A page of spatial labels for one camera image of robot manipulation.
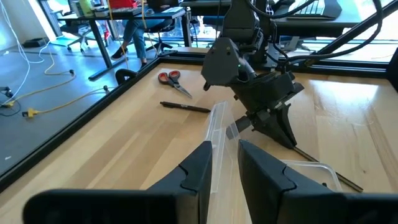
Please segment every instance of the scissors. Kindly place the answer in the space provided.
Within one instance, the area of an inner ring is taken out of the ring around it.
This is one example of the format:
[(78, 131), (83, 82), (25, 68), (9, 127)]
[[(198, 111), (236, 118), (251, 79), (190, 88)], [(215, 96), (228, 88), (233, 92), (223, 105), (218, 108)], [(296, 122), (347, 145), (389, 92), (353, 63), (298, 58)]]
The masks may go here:
[(157, 79), (161, 84), (170, 85), (171, 87), (176, 88), (178, 91), (182, 92), (183, 94), (187, 95), (189, 98), (192, 98), (192, 95), (180, 86), (178, 79), (180, 78), (181, 73), (179, 71), (171, 71), (169, 74), (162, 72), (158, 74)]

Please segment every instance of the wooden table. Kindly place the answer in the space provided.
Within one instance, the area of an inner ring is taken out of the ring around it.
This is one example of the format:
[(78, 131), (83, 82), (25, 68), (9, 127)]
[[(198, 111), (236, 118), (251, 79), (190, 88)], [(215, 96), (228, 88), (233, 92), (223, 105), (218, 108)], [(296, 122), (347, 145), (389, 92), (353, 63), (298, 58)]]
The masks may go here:
[[(180, 70), (189, 99), (157, 74)], [(160, 64), (0, 195), (0, 222), (21, 223), (32, 195), (46, 189), (146, 189), (170, 172), (204, 139), (207, 114), (163, 108), (173, 101), (211, 108), (228, 101), (245, 112), (229, 88), (205, 83), (200, 66)], [(386, 80), (296, 74), (305, 90), (291, 99), (298, 147), (355, 181), (367, 192), (398, 191), (398, 97)], [(279, 159), (304, 160), (263, 134), (241, 133)], [(228, 185), (212, 195), (209, 223), (249, 223), (237, 164)], [(222, 198), (229, 206), (214, 203)]]

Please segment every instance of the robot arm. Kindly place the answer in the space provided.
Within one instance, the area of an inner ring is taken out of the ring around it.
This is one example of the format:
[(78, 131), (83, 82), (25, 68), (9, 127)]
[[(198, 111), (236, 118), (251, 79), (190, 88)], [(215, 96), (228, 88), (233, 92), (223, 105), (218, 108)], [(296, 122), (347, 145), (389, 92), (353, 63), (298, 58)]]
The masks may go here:
[(297, 143), (290, 127), (285, 102), (303, 90), (299, 83), (293, 83), (291, 72), (257, 75), (246, 58), (259, 50), (264, 36), (259, 19), (245, 3), (232, 0), (231, 8), (224, 18), (223, 33), (216, 40), (205, 57), (201, 74), (206, 80), (204, 86), (227, 86), (235, 92), (247, 109), (246, 116), (239, 119), (254, 130), (268, 135), (281, 145), (292, 149)]

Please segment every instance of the black marker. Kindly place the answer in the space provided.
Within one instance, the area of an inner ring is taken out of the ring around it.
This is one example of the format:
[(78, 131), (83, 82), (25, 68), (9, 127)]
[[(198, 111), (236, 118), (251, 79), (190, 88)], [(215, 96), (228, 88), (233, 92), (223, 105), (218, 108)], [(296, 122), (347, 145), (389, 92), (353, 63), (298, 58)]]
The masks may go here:
[(180, 108), (183, 110), (197, 111), (197, 112), (202, 112), (202, 113), (210, 113), (211, 112), (211, 110), (209, 110), (207, 108), (199, 108), (196, 106), (182, 105), (179, 103), (170, 103), (170, 102), (162, 101), (162, 102), (160, 102), (160, 104), (167, 108)]

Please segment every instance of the red scissors handle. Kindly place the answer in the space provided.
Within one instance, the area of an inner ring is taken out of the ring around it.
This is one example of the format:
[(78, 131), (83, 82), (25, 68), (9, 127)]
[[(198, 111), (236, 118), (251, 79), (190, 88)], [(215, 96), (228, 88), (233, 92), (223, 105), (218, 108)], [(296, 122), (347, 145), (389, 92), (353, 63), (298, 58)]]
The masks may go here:
[(159, 80), (159, 82), (161, 84), (174, 86), (173, 80), (171, 80), (169, 78), (168, 74), (165, 73), (165, 72), (162, 72), (162, 73), (158, 74), (157, 79)]
[(174, 81), (174, 83), (178, 83), (178, 79), (180, 78), (180, 76), (181, 73), (177, 70), (171, 71), (169, 73), (169, 78), (171, 78)]

